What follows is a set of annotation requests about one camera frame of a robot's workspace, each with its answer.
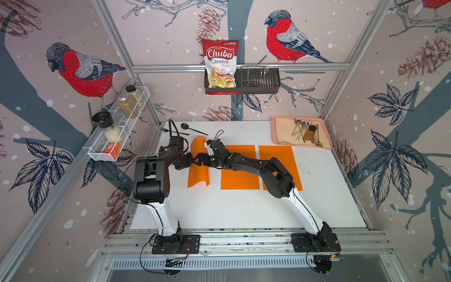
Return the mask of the orange paper sheet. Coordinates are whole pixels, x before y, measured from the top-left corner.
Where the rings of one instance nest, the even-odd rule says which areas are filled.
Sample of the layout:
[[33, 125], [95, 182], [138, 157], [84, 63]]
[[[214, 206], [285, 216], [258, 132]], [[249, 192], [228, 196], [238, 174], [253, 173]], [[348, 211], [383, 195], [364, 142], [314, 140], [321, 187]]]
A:
[[[225, 145], [225, 147], [230, 153], [256, 158], [254, 145]], [[260, 182], [258, 176], [251, 173], [222, 170], [221, 190], [260, 190]]]
[[303, 186], [299, 178], [298, 168], [291, 146], [259, 146], [260, 159], [270, 160], [277, 158], [282, 165], [290, 172], [294, 183], [299, 191], [303, 191]]
[[[190, 153], [193, 157], [196, 157], [200, 153], [207, 153], [207, 148], [205, 147], [206, 139], [203, 136], [196, 137], [190, 145]], [[200, 186], [203, 184], [208, 187], [210, 184], [209, 170], [206, 166], [198, 166], [192, 164], [189, 167], [189, 178], [187, 188], [193, 188], [195, 186]]]

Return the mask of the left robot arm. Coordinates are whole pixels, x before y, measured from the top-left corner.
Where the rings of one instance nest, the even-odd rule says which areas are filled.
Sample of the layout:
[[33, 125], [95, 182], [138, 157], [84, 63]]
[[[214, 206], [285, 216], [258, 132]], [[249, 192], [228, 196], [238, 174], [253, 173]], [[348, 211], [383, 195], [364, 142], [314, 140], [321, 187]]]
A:
[[161, 246], [183, 244], [180, 223], [166, 200], [170, 193], [169, 167], [182, 170], [192, 163], [192, 154], [178, 146], [162, 147], [156, 155], [136, 162], [133, 197], [151, 211], [158, 229], [156, 243]]

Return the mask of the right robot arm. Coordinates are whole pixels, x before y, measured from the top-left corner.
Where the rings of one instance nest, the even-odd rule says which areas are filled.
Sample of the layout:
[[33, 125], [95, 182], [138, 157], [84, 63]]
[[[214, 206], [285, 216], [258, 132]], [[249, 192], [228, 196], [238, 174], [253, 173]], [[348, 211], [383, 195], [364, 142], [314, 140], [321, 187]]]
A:
[[277, 158], [259, 160], [230, 152], [218, 139], [207, 141], [207, 153], [198, 154], [197, 159], [202, 166], [246, 172], [260, 177], [269, 193], [277, 199], [283, 199], [295, 213], [314, 248], [326, 247], [332, 239], [332, 229], [304, 201], [293, 176]]

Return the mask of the black spoon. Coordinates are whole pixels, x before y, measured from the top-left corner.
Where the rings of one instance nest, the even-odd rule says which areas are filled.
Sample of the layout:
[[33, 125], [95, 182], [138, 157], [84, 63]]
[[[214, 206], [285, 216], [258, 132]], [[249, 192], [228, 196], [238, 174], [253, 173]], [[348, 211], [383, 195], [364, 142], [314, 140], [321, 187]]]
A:
[[182, 124], [181, 124], [181, 128], [182, 128], [183, 130], [191, 130], [191, 131], [194, 131], [194, 132], [199, 133], [199, 134], [201, 134], [201, 135], [206, 135], [206, 136], [208, 136], [207, 133], [204, 133], [204, 132], [199, 131], [199, 130], [197, 130], [197, 129], [193, 129], [192, 127], [190, 127], [190, 125], [189, 125], [188, 123], [182, 123]]

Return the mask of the black fork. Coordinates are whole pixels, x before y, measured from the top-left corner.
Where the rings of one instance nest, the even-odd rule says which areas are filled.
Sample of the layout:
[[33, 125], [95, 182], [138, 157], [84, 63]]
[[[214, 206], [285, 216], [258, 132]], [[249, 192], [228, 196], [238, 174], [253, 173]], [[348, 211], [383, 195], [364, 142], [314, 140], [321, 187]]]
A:
[[163, 127], [160, 127], [159, 130], [162, 131], [162, 132], [165, 132], [165, 133], [169, 133], [172, 136], [182, 136], [182, 135], [189, 136], [188, 133], [177, 132], [177, 131], [169, 130], [169, 129], [166, 129], [166, 128], [163, 128]]

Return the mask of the small red packet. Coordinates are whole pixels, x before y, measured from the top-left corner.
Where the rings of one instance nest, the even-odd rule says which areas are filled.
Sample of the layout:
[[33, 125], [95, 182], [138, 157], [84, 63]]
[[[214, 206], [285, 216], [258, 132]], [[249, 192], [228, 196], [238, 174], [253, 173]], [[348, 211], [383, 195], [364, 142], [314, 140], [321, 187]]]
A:
[[119, 149], [121, 147], [120, 143], [111, 143], [105, 149], [105, 154], [110, 155], [112, 158], [117, 158]]

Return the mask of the brown spice jar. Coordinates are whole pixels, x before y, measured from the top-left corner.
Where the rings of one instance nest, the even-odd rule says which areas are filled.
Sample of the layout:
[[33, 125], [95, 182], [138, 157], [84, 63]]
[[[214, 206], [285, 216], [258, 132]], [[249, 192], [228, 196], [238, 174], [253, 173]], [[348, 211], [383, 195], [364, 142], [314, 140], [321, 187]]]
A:
[[124, 117], [134, 119], [138, 116], [137, 104], [128, 96], [128, 94], [120, 94], [118, 96], [118, 104]]

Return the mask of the tan spice jar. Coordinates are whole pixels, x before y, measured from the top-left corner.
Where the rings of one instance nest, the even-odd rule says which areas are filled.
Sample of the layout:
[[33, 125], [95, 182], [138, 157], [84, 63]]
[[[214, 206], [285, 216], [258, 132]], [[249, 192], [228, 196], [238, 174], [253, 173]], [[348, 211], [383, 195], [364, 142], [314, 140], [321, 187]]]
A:
[[137, 104], [138, 108], [142, 108], [144, 105], [141, 92], [135, 87], [135, 85], [128, 85], [126, 88], [128, 97]]

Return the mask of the black lid rice jar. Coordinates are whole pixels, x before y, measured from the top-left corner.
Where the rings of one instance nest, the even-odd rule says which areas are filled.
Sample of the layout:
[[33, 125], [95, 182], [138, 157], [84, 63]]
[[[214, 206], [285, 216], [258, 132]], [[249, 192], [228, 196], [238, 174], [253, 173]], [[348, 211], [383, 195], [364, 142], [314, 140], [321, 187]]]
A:
[[115, 144], [124, 140], [122, 129], [117, 126], [110, 112], [98, 112], [93, 115], [92, 122], [102, 129], [102, 132], [109, 143]]

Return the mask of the small amber bottle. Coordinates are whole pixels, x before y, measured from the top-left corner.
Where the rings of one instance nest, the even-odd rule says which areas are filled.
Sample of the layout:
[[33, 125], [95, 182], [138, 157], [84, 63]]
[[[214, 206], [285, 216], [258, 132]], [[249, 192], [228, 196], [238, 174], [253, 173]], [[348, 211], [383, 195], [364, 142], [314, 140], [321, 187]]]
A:
[[304, 134], [304, 139], [307, 141], [313, 141], [317, 132], [317, 127], [315, 125], [310, 125]]

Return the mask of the red cassava chips bag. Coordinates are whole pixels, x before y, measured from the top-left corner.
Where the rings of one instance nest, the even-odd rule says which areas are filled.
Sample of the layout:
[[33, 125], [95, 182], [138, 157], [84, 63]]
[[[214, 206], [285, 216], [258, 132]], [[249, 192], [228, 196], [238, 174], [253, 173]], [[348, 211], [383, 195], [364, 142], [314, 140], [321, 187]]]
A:
[[201, 40], [206, 66], [207, 95], [237, 95], [235, 73], [239, 41]]

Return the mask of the clear acrylic wall shelf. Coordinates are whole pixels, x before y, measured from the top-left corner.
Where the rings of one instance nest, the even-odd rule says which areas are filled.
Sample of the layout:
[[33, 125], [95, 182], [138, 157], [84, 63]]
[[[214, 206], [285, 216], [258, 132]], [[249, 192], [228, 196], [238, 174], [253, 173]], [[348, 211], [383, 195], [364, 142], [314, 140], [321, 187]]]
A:
[[[150, 97], [150, 92], [147, 87], [145, 86], [135, 86], [142, 94], [142, 99], [144, 102], [144, 105], [142, 108], [137, 107], [137, 113], [138, 116], [134, 119], [124, 117], [122, 110], [119, 107], [118, 104], [118, 97], [117, 97], [117, 105], [112, 106], [111, 110], [109, 110], [110, 114], [112, 115], [115, 123], [117, 126], [119, 126], [122, 129], [122, 133], [124, 134], [124, 140], [120, 142], [121, 147], [120, 151], [118, 153], [117, 158], [112, 158], [110, 155], [105, 154], [105, 149], [110, 144], [106, 138], [104, 133], [102, 132], [102, 129], [98, 127], [101, 130], [100, 135], [95, 139], [94, 144], [90, 147], [88, 151], [88, 155], [94, 160], [94, 161], [104, 161], [104, 162], [119, 162], [123, 153], [124, 147], [130, 143], [130, 134], [132, 130], [135, 127], [136, 122], [139, 120], [139, 116], [142, 113], [143, 109], [145, 109], [146, 104]], [[127, 94], [126, 89], [124, 89], [120, 94]]]

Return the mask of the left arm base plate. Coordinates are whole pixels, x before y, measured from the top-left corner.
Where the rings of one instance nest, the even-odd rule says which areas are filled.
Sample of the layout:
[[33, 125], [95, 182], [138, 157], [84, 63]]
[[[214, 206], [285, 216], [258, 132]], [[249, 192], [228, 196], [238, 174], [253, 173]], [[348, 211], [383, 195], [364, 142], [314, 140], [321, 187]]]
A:
[[198, 254], [200, 235], [155, 236], [150, 239], [153, 255], [190, 255]]

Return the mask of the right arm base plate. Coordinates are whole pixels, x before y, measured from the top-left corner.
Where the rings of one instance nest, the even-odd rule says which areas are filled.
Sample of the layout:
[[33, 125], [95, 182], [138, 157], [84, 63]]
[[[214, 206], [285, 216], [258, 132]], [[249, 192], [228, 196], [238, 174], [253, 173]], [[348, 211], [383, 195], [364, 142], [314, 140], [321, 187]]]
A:
[[291, 234], [291, 244], [296, 253], [307, 252], [341, 252], [341, 246], [335, 233], [331, 233], [328, 238], [312, 236], [309, 233]]

